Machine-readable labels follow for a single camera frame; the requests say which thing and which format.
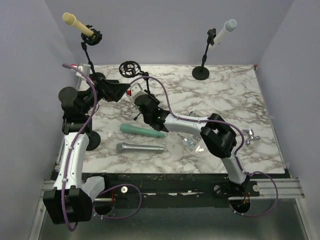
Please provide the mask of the black tripod microphone stand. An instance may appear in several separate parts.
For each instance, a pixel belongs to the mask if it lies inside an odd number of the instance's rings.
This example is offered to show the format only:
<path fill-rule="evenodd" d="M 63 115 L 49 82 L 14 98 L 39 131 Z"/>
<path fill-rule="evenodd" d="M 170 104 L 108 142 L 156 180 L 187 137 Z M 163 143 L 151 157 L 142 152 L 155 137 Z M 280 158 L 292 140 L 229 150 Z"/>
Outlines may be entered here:
<path fill-rule="evenodd" d="M 125 78 L 135 78 L 137 76 L 149 76 L 148 72 L 142 71 L 141 66 L 135 61 L 125 61 L 119 66 L 120 74 Z M 146 82 L 146 90 L 150 91 L 149 78 L 143 78 Z M 141 95 L 134 100 L 134 104 L 137 106 L 140 114 L 143 115 L 143 121 L 148 124 L 149 116 L 147 113 L 147 105 L 145 103 L 147 94 Z"/>

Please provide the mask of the green microphone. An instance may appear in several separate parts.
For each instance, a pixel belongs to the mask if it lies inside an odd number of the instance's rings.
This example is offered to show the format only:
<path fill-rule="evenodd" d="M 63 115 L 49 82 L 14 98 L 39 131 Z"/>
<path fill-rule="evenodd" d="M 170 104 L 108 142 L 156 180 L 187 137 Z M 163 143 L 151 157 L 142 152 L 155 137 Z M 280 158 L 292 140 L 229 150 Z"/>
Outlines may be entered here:
<path fill-rule="evenodd" d="M 165 138 L 166 134 L 152 129 L 136 127 L 131 124 L 121 124 L 120 131 L 126 134 L 137 134 L 142 136 L 148 136 L 152 138 Z"/>

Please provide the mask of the black clip microphone stand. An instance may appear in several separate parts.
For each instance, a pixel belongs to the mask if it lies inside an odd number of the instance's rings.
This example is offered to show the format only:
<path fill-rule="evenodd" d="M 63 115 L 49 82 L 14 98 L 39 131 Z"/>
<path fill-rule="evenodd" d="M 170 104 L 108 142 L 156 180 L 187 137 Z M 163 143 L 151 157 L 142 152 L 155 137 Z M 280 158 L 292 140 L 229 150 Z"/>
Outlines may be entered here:
<path fill-rule="evenodd" d="M 86 151 L 95 150 L 101 143 L 101 137 L 96 131 L 92 131 L 89 136 L 89 142 Z"/>

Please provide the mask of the grey microphone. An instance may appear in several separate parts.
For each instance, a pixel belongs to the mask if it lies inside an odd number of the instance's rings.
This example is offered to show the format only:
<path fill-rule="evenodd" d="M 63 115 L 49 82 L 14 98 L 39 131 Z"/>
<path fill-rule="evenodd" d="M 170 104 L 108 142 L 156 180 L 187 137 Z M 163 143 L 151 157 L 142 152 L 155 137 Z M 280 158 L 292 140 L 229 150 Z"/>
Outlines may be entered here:
<path fill-rule="evenodd" d="M 120 142 L 116 145 L 116 150 L 119 153 L 125 153 L 125 152 L 162 153 L 165 149 L 162 146 L 128 144 L 125 142 Z"/>

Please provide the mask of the beige microphone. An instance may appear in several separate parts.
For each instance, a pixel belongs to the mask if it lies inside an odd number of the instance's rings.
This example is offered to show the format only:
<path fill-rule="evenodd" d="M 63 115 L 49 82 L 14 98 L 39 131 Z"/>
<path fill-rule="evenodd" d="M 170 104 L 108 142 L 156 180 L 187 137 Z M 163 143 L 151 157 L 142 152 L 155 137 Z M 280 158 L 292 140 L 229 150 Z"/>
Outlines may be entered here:
<path fill-rule="evenodd" d="M 85 26 L 82 22 L 80 22 L 74 14 L 71 14 L 69 12 L 65 12 L 62 15 L 62 20 L 71 27 L 76 28 L 79 30 L 82 34 L 84 34 L 87 37 L 91 37 L 94 32 L 90 30 L 87 26 Z"/>

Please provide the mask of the white microphone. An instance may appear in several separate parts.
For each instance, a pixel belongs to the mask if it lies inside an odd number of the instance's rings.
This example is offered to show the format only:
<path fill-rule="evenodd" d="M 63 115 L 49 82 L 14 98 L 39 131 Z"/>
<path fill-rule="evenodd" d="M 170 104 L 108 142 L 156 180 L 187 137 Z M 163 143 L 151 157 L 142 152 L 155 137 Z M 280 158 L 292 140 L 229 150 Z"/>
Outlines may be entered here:
<path fill-rule="evenodd" d="M 214 49 L 217 47 L 221 41 L 230 33 L 232 33 L 237 27 L 237 21 L 235 19 L 230 19 L 224 23 L 223 28 L 213 39 L 213 43 L 209 45 L 209 49 Z"/>

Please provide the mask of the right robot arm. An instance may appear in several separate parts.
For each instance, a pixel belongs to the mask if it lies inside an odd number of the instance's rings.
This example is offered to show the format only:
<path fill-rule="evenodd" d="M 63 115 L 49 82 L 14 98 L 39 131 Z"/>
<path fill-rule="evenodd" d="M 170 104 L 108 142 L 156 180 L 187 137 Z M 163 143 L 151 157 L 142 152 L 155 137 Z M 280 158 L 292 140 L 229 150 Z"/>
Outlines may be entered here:
<path fill-rule="evenodd" d="M 230 191 L 241 196 L 248 190 L 249 177 L 241 169 L 236 157 L 236 132 L 220 115 L 209 117 L 174 116 L 159 107 L 159 102 L 137 86 L 131 88 L 131 98 L 143 116 L 143 121 L 159 132 L 178 132 L 202 138 L 208 151 L 222 160 L 227 170 Z"/>

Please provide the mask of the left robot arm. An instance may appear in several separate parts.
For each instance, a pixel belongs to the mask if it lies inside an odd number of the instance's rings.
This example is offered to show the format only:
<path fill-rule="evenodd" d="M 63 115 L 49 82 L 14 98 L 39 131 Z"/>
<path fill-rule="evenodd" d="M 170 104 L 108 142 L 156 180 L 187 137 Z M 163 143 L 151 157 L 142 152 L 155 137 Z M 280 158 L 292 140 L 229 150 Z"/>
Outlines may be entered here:
<path fill-rule="evenodd" d="M 91 75 L 89 83 L 87 90 L 78 91 L 68 86 L 58 94 L 64 112 L 62 155 L 53 189 L 43 194 L 43 203 L 55 225 L 89 221 L 95 198 L 107 197 L 111 191 L 111 185 L 101 176 L 82 182 L 84 157 L 101 143 L 100 135 L 92 130 L 92 118 L 99 101 L 118 102 L 130 84 L 106 80 L 101 73 L 97 77 Z"/>

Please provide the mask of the clear screw organizer box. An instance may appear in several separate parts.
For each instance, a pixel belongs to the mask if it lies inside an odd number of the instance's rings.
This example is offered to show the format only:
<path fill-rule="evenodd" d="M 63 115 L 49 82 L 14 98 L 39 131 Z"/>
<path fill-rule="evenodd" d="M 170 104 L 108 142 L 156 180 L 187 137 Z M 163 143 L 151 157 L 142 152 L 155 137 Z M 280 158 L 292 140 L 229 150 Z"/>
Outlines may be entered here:
<path fill-rule="evenodd" d="M 188 133 L 178 133 L 177 136 L 185 147 L 195 154 L 204 153 L 206 151 L 206 146 L 200 136 Z"/>

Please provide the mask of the silver metal faucet part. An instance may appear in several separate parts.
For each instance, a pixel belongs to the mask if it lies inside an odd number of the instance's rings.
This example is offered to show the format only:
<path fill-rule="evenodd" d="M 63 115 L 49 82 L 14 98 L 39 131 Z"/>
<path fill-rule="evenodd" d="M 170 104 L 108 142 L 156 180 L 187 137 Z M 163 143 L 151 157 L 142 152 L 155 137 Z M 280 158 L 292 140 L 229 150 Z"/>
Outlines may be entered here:
<path fill-rule="evenodd" d="M 253 142 L 253 141 L 258 141 L 258 140 L 261 139 L 260 136 L 254 134 L 254 131 L 253 131 L 252 128 L 250 128 L 250 129 L 243 129 L 242 132 L 243 132 L 244 134 L 247 134 L 247 139 L 245 140 L 245 144 L 246 144 L 247 146 L 250 145 L 251 142 Z"/>

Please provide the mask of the aluminium frame rail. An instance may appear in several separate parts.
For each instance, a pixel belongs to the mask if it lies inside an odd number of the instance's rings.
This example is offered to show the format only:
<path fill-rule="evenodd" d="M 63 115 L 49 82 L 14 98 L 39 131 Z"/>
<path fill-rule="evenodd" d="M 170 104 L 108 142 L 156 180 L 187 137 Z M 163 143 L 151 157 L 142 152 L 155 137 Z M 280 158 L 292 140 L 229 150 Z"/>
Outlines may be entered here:
<path fill-rule="evenodd" d="M 279 199 L 300 199 L 304 198 L 302 186 L 298 178 L 276 178 L 273 179 Z M 259 196 L 253 196 L 253 199 L 275 199 L 276 188 L 269 179 L 257 179 Z"/>

